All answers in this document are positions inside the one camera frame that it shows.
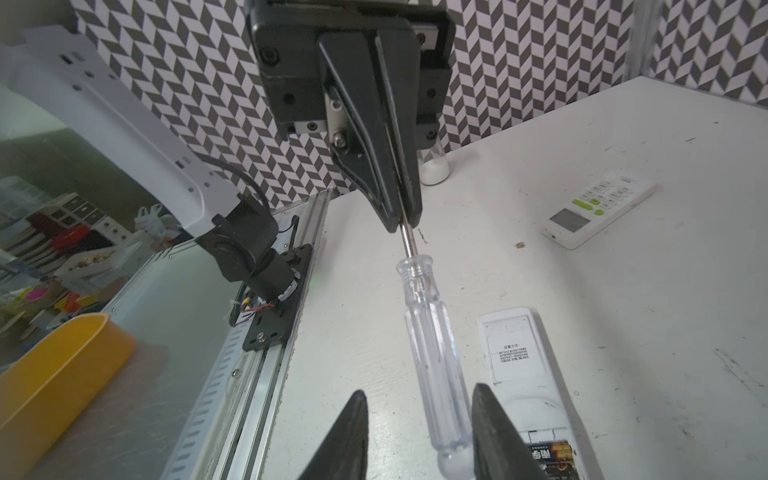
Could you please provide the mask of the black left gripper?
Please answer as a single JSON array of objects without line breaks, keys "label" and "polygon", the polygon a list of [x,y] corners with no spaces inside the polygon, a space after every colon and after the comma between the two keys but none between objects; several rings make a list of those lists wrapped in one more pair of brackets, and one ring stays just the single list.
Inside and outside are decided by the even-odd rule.
[{"label": "black left gripper", "polygon": [[[403,219],[416,227],[423,212],[417,150],[437,142],[451,77],[456,22],[450,12],[405,1],[247,1],[245,15],[280,133],[335,135],[329,94],[347,116],[346,146],[333,149],[337,166],[393,233],[399,225],[395,163]],[[396,21],[414,33],[381,29],[375,38],[393,162],[371,49],[363,33],[348,30]]]}]

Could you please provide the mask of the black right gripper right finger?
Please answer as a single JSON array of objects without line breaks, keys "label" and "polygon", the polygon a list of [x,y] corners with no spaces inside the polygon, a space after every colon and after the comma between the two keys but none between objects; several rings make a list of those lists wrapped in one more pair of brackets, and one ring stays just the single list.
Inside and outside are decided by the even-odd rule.
[{"label": "black right gripper right finger", "polygon": [[547,479],[487,384],[474,387],[471,419],[476,479]]}]

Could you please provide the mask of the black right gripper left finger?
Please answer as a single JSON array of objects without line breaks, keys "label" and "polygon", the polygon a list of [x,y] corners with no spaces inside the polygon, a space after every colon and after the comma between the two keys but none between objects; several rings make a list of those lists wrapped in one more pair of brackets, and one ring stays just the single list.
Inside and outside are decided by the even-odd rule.
[{"label": "black right gripper left finger", "polygon": [[368,465],[368,402],[352,393],[299,479],[363,480]]}]

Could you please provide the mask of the clear handle screwdriver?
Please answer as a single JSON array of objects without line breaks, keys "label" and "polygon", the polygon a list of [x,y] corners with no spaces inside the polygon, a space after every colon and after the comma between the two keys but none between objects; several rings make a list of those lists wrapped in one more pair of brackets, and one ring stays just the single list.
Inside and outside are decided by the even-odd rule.
[{"label": "clear handle screwdriver", "polygon": [[417,251],[413,229],[400,224],[406,258],[398,263],[405,321],[437,465],[445,479],[474,477],[470,400],[433,260]]}]

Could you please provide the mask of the gold black AAA battery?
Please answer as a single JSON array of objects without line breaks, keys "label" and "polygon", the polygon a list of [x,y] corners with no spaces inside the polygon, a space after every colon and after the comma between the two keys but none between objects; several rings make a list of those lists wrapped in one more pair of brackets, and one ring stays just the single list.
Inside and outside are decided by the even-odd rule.
[{"label": "gold black AAA battery", "polygon": [[528,445],[533,458],[550,480],[579,480],[574,451],[565,440]]}]

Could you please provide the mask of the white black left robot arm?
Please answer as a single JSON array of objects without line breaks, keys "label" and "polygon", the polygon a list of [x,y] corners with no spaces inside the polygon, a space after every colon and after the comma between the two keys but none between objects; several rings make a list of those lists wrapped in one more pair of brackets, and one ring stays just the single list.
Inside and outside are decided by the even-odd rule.
[{"label": "white black left robot arm", "polygon": [[[326,132],[333,163],[416,253],[417,154],[432,147],[456,24],[403,1],[248,1],[245,33],[281,135]],[[81,35],[31,29],[1,49],[1,82],[64,122],[158,199],[224,277],[276,303],[300,287],[274,249],[264,192],[241,193],[221,161],[194,153],[112,74]]]}]

